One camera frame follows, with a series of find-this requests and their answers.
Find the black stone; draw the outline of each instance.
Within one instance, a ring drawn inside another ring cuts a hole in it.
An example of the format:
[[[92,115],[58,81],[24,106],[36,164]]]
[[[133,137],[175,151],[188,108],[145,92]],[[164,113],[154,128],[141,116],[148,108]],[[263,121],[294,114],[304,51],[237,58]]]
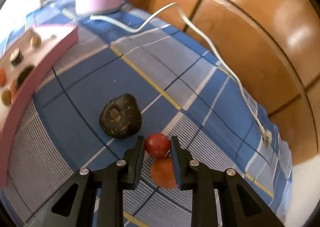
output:
[[[101,128],[114,139],[126,139],[141,128],[142,117],[136,99],[123,94],[112,99],[99,117]]]
[[[16,89],[18,90],[22,83],[25,81],[25,79],[28,77],[30,72],[33,70],[35,66],[34,65],[27,65],[19,74],[17,80],[16,80]]]

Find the white cable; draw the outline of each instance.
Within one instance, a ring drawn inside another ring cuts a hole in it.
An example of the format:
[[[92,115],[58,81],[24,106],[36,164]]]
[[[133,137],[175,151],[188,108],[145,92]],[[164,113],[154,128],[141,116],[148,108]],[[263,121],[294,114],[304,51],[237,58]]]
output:
[[[253,112],[253,110],[251,109],[250,105],[248,104],[244,91],[243,91],[243,86],[242,83],[239,79],[239,77],[235,74],[235,72],[233,72],[233,70],[225,63],[225,61],[222,59],[222,57],[220,56],[218,50],[216,49],[216,47],[214,46],[214,44],[212,43],[212,41],[210,40],[210,38],[208,38],[200,29],[198,29],[189,19],[188,17],[183,13],[182,9],[178,6],[178,4],[176,2],[174,3],[170,3],[167,6],[164,6],[163,8],[161,8],[160,10],[156,11],[154,14],[152,14],[138,29],[133,29],[129,26],[127,26],[126,24],[121,23],[120,21],[117,21],[116,19],[107,17],[107,16],[93,16],[91,15],[90,19],[91,20],[104,20],[107,21],[109,23],[112,23],[128,32],[131,33],[138,33],[140,32],[155,16],[157,16],[159,13],[163,12],[164,10],[172,7],[172,6],[176,6],[178,9],[178,12],[181,16],[181,18],[183,19],[183,21],[191,28],[193,29],[197,34],[199,34],[210,46],[212,52],[214,53],[214,55],[216,56],[216,58],[220,61],[220,63],[227,69],[227,71],[236,79],[240,91],[241,91],[241,95],[245,101],[245,103],[247,104],[247,107],[249,108],[254,120],[257,122],[260,132],[262,134],[262,137],[265,138],[266,137],[266,131],[264,129],[264,127],[262,126],[262,124],[260,123],[258,117],[256,116],[256,114]]]

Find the table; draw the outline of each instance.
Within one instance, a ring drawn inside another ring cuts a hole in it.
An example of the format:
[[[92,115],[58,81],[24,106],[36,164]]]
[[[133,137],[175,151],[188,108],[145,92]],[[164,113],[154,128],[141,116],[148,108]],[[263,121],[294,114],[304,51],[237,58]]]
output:
[[[75,170],[104,168],[122,158],[138,134],[155,132],[177,135],[182,147],[210,168],[234,168],[284,219],[292,185],[289,146],[246,92],[272,132],[271,145],[263,143],[237,84],[211,52],[158,18],[133,35],[78,17],[74,0],[51,0],[34,16],[37,24],[77,24],[79,40],[43,79],[15,135],[9,185],[0,199],[18,225],[30,223]],[[149,14],[127,5],[110,16],[138,28]],[[34,23],[33,15],[27,17],[28,26]],[[143,125],[137,135],[113,140],[100,128],[99,115],[123,93],[137,99]],[[137,190],[124,192],[127,226],[190,226],[191,192],[157,187],[149,175],[152,162],[145,159]]]

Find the metal screw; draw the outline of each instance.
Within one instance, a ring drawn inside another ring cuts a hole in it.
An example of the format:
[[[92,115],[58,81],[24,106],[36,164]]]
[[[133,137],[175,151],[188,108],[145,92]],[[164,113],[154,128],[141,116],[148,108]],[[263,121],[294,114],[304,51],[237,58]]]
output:
[[[230,169],[227,169],[227,174],[230,176],[233,176],[236,174],[236,171],[234,169],[230,168]]]
[[[126,161],[123,159],[120,159],[117,161],[117,166],[124,166],[126,164]]]
[[[87,168],[82,168],[82,169],[80,169],[80,175],[87,175],[87,174],[89,174],[89,169],[87,169]]]
[[[191,166],[199,166],[199,164],[200,164],[199,161],[198,161],[198,160],[195,160],[195,159],[190,160],[189,163],[190,163]]]

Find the cherry tomato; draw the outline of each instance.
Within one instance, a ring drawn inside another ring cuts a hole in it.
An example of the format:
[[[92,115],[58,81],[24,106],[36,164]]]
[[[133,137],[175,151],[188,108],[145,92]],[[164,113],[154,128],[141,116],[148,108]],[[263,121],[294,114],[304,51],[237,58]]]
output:
[[[151,134],[145,143],[146,152],[153,158],[164,158],[170,150],[170,140],[162,133]]]

